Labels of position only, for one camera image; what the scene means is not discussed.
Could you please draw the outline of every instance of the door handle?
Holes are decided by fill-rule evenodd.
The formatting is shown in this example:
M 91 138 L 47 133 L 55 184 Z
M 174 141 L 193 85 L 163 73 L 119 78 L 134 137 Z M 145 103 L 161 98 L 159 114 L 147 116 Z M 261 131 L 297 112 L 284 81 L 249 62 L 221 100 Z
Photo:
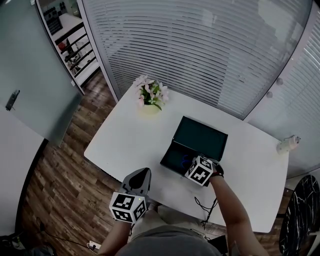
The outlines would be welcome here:
M 15 90 L 15 91 L 11 94 L 11 96 L 10 96 L 7 104 L 5 105 L 5 109 L 6 109 L 6 110 L 10 111 L 10 110 L 13 108 L 13 105 L 15 104 L 16 99 L 17 99 L 19 93 L 20 93 L 20 90 Z

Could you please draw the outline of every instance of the green leaf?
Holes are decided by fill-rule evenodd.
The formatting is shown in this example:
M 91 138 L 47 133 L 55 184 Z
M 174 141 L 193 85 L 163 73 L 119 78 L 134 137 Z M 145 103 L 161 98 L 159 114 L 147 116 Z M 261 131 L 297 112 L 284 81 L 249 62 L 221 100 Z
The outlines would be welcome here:
M 158 104 L 153 104 L 153 105 L 155 105 L 158 109 L 162 111 L 161 107 Z
M 148 92 L 147 92 L 147 90 L 145 89 L 145 87 L 143 86 L 143 87 L 141 87 L 141 88 L 142 88 L 143 94 L 146 95 Z
M 146 95 L 144 96 L 145 101 L 149 101 L 151 99 L 150 94 L 147 92 Z
M 159 85 L 155 86 L 154 88 L 152 88 L 152 91 L 154 94 L 156 94 L 159 91 L 160 87 Z

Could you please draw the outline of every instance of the yellow vase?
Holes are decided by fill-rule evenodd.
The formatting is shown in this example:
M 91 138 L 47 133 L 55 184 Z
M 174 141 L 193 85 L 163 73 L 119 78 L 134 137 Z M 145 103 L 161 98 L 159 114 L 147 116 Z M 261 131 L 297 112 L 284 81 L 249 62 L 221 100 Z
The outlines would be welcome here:
M 146 115 L 155 115 L 160 109 L 155 105 L 144 105 L 140 108 L 140 111 Z

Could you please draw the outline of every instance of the window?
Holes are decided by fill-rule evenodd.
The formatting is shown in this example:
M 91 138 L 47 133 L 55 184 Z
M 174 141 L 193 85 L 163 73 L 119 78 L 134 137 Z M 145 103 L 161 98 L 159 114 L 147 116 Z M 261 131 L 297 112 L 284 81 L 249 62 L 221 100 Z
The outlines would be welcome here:
M 248 116 L 250 124 L 279 140 L 301 137 L 299 147 L 289 155 L 289 176 L 314 170 L 320 163 L 320 9 L 316 4 L 309 24 L 295 64 L 286 76 L 280 75 L 283 84 L 275 85 L 273 97 L 263 99 L 255 114 Z
M 240 119 L 287 63 L 311 0 L 83 0 L 120 98 L 141 74 Z

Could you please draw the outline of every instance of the white bottle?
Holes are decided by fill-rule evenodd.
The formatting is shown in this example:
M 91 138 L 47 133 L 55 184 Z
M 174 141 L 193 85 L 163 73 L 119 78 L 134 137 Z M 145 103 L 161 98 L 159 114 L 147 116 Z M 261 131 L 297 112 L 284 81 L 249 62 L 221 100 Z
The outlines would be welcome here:
M 279 155 L 281 155 L 285 152 L 294 150 L 299 145 L 300 139 L 301 138 L 296 135 L 292 135 L 289 138 L 285 138 L 276 146 L 276 151 Z

